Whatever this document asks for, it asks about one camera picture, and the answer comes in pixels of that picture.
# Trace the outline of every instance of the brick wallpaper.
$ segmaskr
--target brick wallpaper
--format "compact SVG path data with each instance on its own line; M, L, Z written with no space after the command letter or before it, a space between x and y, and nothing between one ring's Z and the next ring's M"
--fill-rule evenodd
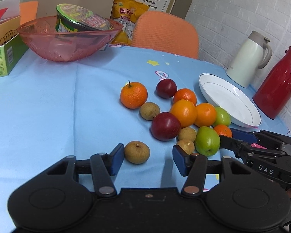
M291 0L193 0L185 19L199 34L199 59L223 67L253 30L269 38L273 56L255 76L255 89L291 46ZM291 99L280 117L291 131Z

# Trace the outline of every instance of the pink bowl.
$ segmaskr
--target pink bowl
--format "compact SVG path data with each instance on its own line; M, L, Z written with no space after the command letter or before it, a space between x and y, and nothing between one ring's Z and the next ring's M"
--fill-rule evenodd
M22 24L17 30L25 44L44 59L74 61L92 55L111 42L123 25L108 19L113 30L58 33L56 16L43 17Z

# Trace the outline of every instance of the metal bolt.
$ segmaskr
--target metal bolt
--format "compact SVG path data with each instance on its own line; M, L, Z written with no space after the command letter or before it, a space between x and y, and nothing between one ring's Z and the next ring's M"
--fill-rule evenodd
M101 187L99 192L101 194L112 194L114 192L114 188L109 186Z
M187 194L197 194L199 192L199 188L196 186L187 186L184 188L184 191Z

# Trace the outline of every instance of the red kettle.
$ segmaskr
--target red kettle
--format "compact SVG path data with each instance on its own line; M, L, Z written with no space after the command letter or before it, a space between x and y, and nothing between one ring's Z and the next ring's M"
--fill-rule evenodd
M291 97L291 46L253 96L258 108L275 119Z

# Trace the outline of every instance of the orange chair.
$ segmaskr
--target orange chair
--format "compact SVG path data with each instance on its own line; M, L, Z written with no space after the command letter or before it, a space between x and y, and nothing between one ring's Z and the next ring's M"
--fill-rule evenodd
M159 11L148 11L140 16L134 29L132 46L198 59L198 34L193 25Z
M38 1L22 2L19 4L20 24L27 23L36 19Z

